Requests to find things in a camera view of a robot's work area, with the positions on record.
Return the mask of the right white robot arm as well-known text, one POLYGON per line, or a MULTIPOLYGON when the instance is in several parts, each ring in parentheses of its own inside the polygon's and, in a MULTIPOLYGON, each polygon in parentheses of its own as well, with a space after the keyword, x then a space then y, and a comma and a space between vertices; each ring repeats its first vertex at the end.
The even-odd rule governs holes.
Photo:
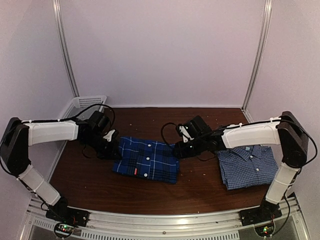
POLYGON ((267 120, 225 125, 217 129, 211 129, 197 115, 187 123, 179 124, 176 130, 182 138, 172 150, 178 159, 254 145, 271 147, 276 151, 278 170, 256 210, 261 221, 268 220, 276 212, 302 168, 312 162, 308 158, 308 150, 309 144, 315 141, 290 111, 267 120))

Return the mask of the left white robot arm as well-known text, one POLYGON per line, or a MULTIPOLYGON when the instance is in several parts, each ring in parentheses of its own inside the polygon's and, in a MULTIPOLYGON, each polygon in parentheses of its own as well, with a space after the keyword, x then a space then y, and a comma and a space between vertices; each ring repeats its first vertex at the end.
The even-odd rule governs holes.
POLYGON ((109 119, 95 111, 88 119, 73 116, 55 120, 9 120, 0 141, 0 162, 4 170, 15 177, 61 222, 72 218, 68 201, 35 168, 30 158, 33 146, 53 142, 78 141, 92 148, 99 159, 120 160, 118 132, 115 129, 104 133, 109 119))

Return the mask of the dark blue plaid shirt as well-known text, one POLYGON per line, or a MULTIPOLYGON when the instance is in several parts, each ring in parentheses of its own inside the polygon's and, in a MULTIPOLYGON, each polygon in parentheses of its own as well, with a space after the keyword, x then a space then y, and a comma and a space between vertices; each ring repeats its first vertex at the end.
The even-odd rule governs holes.
POLYGON ((173 155, 173 144, 122 136, 118 150, 122 159, 113 164, 114 173, 176 184, 180 162, 173 155))

